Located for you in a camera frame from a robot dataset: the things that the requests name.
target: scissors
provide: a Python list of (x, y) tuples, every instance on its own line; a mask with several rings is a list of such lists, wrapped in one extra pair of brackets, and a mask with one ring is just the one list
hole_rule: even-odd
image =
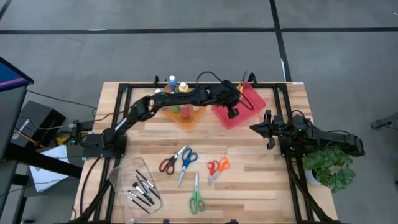
[(212, 181), (213, 181), (213, 174), (218, 170), (218, 166), (220, 166), (217, 162), (217, 160), (213, 160), (212, 162), (207, 163), (207, 168), (209, 168), (210, 171), (210, 176), (209, 176), (209, 181), (208, 185), (210, 186)]
[(187, 148), (184, 150), (184, 153), (182, 154), (182, 169), (181, 169), (181, 175), (180, 179), (178, 180), (178, 186), (181, 185), (181, 181), (184, 178), (185, 170), (187, 169), (188, 165), (196, 161), (198, 159), (198, 154), (195, 152), (192, 152), (191, 148)]
[(229, 167), (231, 166), (231, 164), (228, 161), (227, 157), (222, 157), (218, 163), (218, 169), (214, 174), (214, 178), (213, 180), (216, 180), (217, 177), (220, 175), (221, 172), (223, 172), (226, 169), (229, 169)]
[(172, 175), (174, 173), (174, 164), (177, 161), (177, 158), (181, 155), (181, 153), (188, 147), (188, 145), (182, 147), (178, 153), (172, 156), (170, 159), (164, 159), (162, 163), (160, 163), (159, 171), (165, 172), (168, 175)]
[(199, 171), (197, 171), (193, 195), (189, 200), (189, 210), (191, 210), (192, 214), (197, 214), (198, 211), (203, 212), (204, 210), (206, 210), (206, 203), (203, 201), (199, 194)]

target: concrete floor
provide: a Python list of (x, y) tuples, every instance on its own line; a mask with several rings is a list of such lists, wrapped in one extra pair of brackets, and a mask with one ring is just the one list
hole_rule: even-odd
[[(278, 0), (281, 27), (398, 27), (395, 0)], [(273, 27), (268, 1), (239, 0), (13, 0), (0, 30)], [(398, 32), (283, 33), (294, 82), (305, 82), (321, 129), (362, 138), (367, 155), (355, 159), (357, 178), (334, 195), (346, 223), (396, 223), (398, 139), (369, 123), (398, 111)], [(149, 81), (178, 75), (194, 80), (212, 70), (239, 80), (283, 81), (273, 32), (250, 34), (0, 35), (0, 55), (35, 80), (29, 89), (98, 103), (105, 81)], [(91, 111), (28, 95), (69, 120)], [(60, 183), (28, 199), (24, 218), (67, 222), (78, 182)], [(1, 223), (9, 223), (3, 215)]]

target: pink plastic basket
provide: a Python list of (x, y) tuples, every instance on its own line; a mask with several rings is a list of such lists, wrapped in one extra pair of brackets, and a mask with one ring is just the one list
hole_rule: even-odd
[[(231, 129), (243, 121), (249, 119), (255, 114), (258, 114), (264, 107), (266, 107), (266, 102), (262, 100), (261, 96), (257, 94), (256, 90), (248, 83), (243, 83), (243, 94), (253, 105), (253, 110), (249, 110), (249, 108), (245, 107), (241, 102), (238, 103), (235, 108), (238, 109), (239, 115), (234, 119), (230, 119), (228, 117), (228, 110), (226, 107), (222, 106), (211, 106), (213, 111), (217, 115), (218, 119), (223, 123), (224, 127), (227, 129)], [(242, 97), (241, 101), (248, 107), (250, 104)]]

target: computer monitor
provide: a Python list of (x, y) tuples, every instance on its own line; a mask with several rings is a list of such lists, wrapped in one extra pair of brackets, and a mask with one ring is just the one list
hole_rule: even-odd
[(33, 79), (0, 57), (0, 92), (33, 84)]

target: scissor blade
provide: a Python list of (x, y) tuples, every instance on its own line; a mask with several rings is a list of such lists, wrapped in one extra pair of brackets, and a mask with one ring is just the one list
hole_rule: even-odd
[(197, 191), (199, 188), (199, 171), (197, 171), (196, 177), (195, 177), (195, 190)]
[(211, 186), (211, 183), (213, 182), (213, 176), (209, 176), (209, 181), (207, 182), (209, 186)]
[(178, 158), (178, 157), (181, 155), (181, 153), (182, 153), (187, 147), (188, 147), (188, 145), (185, 145), (184, 147), (182, 147), (182, 149), (180, 149), (179, 152), (176, 153), (176, 154), (174, 155), (174, 158)]
[(184, 178), (184, 174), (185, 174), (185, 167), (182, 168), (181, 170), (181, 174), (180, 174), (180, 179), (178, 180), (178, 187), (180, 187), (182, 179)]
[(220, 172), (216, 171), (216, 172), (214, 173), (213, 180), (216, 180), (217, 177), (218, 177), (219, 175), (220, 175)]

